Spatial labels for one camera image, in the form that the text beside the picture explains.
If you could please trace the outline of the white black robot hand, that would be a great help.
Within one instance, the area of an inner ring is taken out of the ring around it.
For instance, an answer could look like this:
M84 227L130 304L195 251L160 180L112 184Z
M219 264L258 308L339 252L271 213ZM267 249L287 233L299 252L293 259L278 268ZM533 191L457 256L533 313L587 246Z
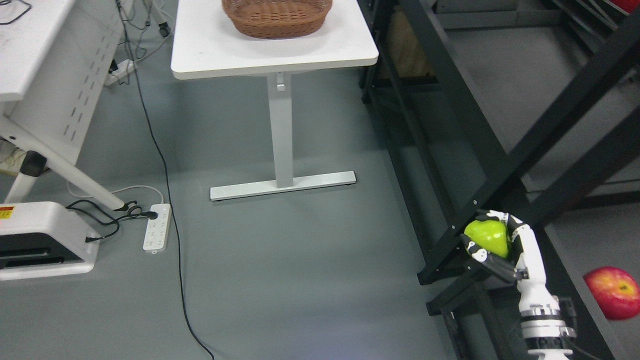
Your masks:
M507 227L510 244L507 259L482 248L465 235L464 230L459 238L467 254L477 264L499 280L515 284L519 292L519 312L525 312L534 306L558 309L558 301L547 289L546 267L532 227L515 215L499 210L480 209L474 220L495 220Z

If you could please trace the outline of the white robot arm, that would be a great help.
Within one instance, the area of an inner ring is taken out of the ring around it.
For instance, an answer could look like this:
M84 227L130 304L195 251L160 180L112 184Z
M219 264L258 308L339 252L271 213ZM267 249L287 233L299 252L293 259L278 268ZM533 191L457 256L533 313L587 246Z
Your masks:
M572 360L578 313L569 297L557 297L558 309L534 306L519 315L527 353L536 360Z

